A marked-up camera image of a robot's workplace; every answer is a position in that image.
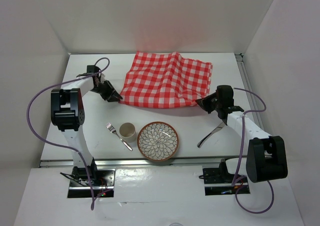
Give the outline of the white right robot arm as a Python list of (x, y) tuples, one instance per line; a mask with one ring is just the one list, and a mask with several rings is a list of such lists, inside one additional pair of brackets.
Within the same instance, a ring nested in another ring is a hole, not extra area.
[(280, 136), (272, 136), (262, 130), (250, 118), (249, 111), (235, 105), (234, 88), (217, 86), (216, 91), (196, 103), (206, 112), (216, 111), (222, 123), (212, 133), (228, 127), (241, 137), (239, 156), (228, 159), (218, 170), (220, 180), (235, 185), (239, 175), (251, 182), (263, 182), (286, 178), (288, 165), (285, 142)]

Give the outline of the floral patterned ceramic bowl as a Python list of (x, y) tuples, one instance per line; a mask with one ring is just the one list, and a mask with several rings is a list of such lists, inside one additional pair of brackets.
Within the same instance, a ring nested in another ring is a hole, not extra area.
[(179, 148), (179, 136), (169, 124), (156, 121), (145, 125), (137, 136), (140, 153), (150, 161), (163, 162), (172, 158)]

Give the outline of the beige cup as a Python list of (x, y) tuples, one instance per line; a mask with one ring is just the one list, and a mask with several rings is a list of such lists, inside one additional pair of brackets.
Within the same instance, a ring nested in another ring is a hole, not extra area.
[(119, 128), (120, 136), (121, 138), (128, 142), (132, 143), (136, 140), (137, 134), (136, 134), (136, 128), (132, 123), (124, 123)]

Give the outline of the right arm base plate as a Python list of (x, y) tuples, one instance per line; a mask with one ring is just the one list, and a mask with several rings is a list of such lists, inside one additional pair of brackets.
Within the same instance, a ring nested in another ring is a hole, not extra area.
[(234, 175), (223, 171), (220, 168), (203, 168), (202, 175), (199, 176), (204, 183), (205, 195), (232, 195), (238, 191), (239, 194), (250, 194), (248, 181), (241, 179), (232, 186)]

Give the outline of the silver table knife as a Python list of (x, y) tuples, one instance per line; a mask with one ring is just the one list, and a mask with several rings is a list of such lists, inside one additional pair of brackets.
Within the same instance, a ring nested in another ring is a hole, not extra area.
[(222, 122), (220, 123), (213, 131), (211, 131), (208, 135), (206, 135), (196, 146), (197, 148), (201, 148), (202, 145), (215, 133), (219, 132), (222, 130), (225, 126), (225, 123)]

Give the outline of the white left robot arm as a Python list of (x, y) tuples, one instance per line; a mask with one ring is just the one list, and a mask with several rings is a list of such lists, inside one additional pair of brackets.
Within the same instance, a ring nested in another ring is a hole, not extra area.
[(99, 179), (99, 173), (83, 133), (83, 96), (91, 91), (108, 102), (119, 102), (122, 99), (112, 84), (98, 71), (99, 67), (89, 65), (84, 74), (77, 76), (79, 81), (72, 82), (63, 89), (53, 89), (50, 94), (51, 122), (62, 132), (68, 147), (72, 148), (73, 174), (87, 185), (94, 185)]

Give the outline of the silver fork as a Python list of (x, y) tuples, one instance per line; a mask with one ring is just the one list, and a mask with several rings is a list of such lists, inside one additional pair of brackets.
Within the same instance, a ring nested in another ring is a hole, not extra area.
[(106, 128), (110, 131), (110, 133), (116, 135), (116, 136), (119, 138), (119, 140), (122, 142), (122, 144), (123, 144), (129, 151), (133, 151), (132, 147), (131, 147), (125, 140), (123, 140), (120, 135), (118, 135), (116, 129), (115, 129), (110, 123), (108, 123), (108, 124), (106, 125)]

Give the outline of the red white checkered cloth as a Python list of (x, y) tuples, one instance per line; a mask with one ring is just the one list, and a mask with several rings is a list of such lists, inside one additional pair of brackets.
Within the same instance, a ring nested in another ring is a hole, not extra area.
[(209, 94), (212, 71), (212, 63), (184, 58), (178, 52), (137, 52), (120, 102), (155, 109), (194, 106), (197, 99)]

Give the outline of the aluminium frame rail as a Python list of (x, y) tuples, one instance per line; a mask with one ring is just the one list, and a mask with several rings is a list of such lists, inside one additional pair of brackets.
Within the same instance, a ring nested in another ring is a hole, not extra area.
[[(134, 54), (107, 55), (70, 55), (63, 81), (71, 80), (85, 72), (87, 65), (93, 65), (98, 59), (107, 57), (110, 66), (104, 72), (117, 91), (124, 85), (126, 73), (131, 68)], [(233, 53), (182, 53), (182, 57), (211, 62), (210, 93), (214, 93), (218, 85), (230, 85), (248, 89), (248, 80), (243, 59)], [(241, 112), (230, 116), (231, 121), (220, 131), (215, 132), (198, 148), (197, 144), (213, 131), (222, 121), (217, 112), (205, 112), (198, 105), (174, 109), (148, 109), (133, 107), (117, 102), (106, 102), (100, 95), (88, 92), (83, 97), (85, 121), (83, 125), (86, 144), (97, 165), (148, 165), (170, 164), (176, 161), (201, 161), (207, 158), (238, 157), (241, 146), (242, 119)], [(270, 134), (264, 132), (262, 124), (257, 120), (256, 113), (248, 113), (245, 119), (245, 144), (243, 155), (247, 155), (249, 140), (253, 138), (267, 139)], [(175, 154), (165, 160), (152, 160), (152, 156), (144, 156), (138, 147), (138, 140), (130, 143), (133, 151), (129, 151), (116, 135), (111, 134), (106, 125), (112, 124), (118, 131), (122, 124), (132, 123), (137, 135), (152, 122), (169, 124), (177, 132), (179, 145)], [(40, 166), (72, 166), (71, 150), (45, 144)]]

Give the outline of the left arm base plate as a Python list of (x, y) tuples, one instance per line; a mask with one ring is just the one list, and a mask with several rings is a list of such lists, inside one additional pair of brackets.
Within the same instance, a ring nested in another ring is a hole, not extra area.
[[(90, 176), (93, 186), (93, 194), (100, 198), (114, 197), (115, 169), (97, 170)], [(67, 198), (90, 198), (90, 183), (86, 172), (79, 172), (76, 168), (72, 169), (72, 173), (60, 173), (69, 182)]]

